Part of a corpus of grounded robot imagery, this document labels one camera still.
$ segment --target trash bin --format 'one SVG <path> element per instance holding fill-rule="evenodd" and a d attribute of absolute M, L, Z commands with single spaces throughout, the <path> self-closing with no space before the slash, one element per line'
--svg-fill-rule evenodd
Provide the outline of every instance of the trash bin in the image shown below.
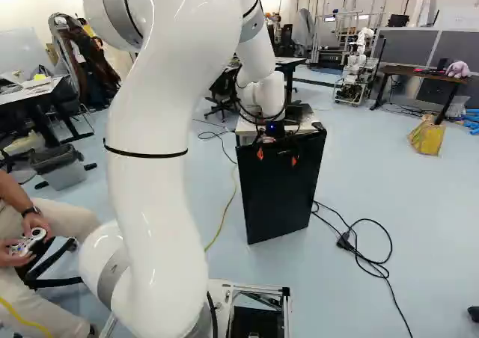
<path fill-rule="evenodd" d="M 83 155 L 72 144 L 34 153 L 30 158 L 31 168 L 57 191 L 86 180 L 81 162 Z"/>

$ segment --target gray floor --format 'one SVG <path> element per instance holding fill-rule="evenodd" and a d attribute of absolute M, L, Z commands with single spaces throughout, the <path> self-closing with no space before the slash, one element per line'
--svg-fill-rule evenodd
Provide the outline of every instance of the gray floor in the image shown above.
<path fill-rule="evenodd" d="M 316 198 L 349 222 L 372 218 L 388 228 L 394 240 L 387 264 L 390 281 L 415 338 L 479 337 L 479 325 L 466 315 L 467 306 L 479 304 L 479 221 L 474 214 L 479 196 L 474 174 L 479 167 L 478 138 L 448 125 L 440 157 L 421 156 L 406 140 L 418 118 L 332 104 L 331 89 L 295 86 L 299 92 L 294 99 L 309 102 L 329 133 Z M 201 101 L 195 117 L 203 120 L 208 105 Z M 87 162 L 99 165 L 88 173 L 88 180 L 56 192 L 35 191 L 39 180 L 35 179 L 26 190 L 32 196 L 86 206 L 107 222 L 115 215 L 107 198 L 102 148 L 106 112 L 94 116 L 97 134 L 75 143 Z M 219 123 L 214 117 L 210 121 Z M 222 128 L 192 122 L 186 167 L 191 210 L 205 244 L 234 188 L 232 164 L 223 156 L 221 143 L 196 138 L 206 130 Z M 233 156 L 234 145 L 234 135 L 227 134 L 225 146 Z M 340 227 L 334 215 L 320 214 Z M 382 259 L 388 247 L 382 233 L 374 227 L 358 231 L 364 253 Z M 295 338 L 407 337 L 386 284 L 366 275 L 348 253 L 338 250 L 335 236 L 314 217 L 306 230 L 248 246 L 238 194 L 207 259 L 211 277 L 290 286 Z M 74 274 L 75 264 L 65 259 L 49 274 L 68 275 L 66 268 Z M 85 288 L 43 294 L 100 326 L 109 314 Z M 118 328 L 114 337 L 131 336 Z"/>

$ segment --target gray partition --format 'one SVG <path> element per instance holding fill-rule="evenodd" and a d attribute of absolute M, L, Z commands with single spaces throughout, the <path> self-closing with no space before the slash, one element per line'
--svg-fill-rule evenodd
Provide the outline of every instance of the gray partition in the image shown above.
<path fill-rule="evenodd" d="M 379 32 L 373 57 L 378 58 L 381 52 L 383 35 L 386 39 L 382 62 L 427 66 L 438 30 L 420 28 L 383 28 Z"/>
<path fill-rule="evenodd" d="M 444 30 L 434 52 L 431 66 L 437 65 L 441 58 L 449 58 L 452 61 L 465 61 L 471 71 L 479 72 L 478 44 L 479 32 Z"/>

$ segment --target robotic arm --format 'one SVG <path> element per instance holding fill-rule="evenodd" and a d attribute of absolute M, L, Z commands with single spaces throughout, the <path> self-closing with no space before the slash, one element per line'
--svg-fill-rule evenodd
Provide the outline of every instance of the robotic arm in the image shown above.
<path fill-rule="evenodd" d="M 265 116 L 284 105 L 284 80 L 259 0 L 84 0 L 95 32 L 140 54 L 109 109 L 106 149 L 118 222 L 80 251 L 90 290 L 140 338 L 193 337 L 208 273 L 183 169 L 195 103 L 233 53 L 244 103 Z"/>

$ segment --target game controller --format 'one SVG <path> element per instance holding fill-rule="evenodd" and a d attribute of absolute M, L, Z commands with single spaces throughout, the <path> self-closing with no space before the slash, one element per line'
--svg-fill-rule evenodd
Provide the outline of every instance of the game controller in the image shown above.
<path fill-rule="evenodd" d="M 10 246 L 10 255 L 11 256 L 20 256 L 24 257 L 30 252 L 37 242 L 43 240 L 46 237 L 46 230 L 40 227 L 31 229 L 31 236 L 25 237 L 22 235 L 22 238 L 15 245 Z"/>

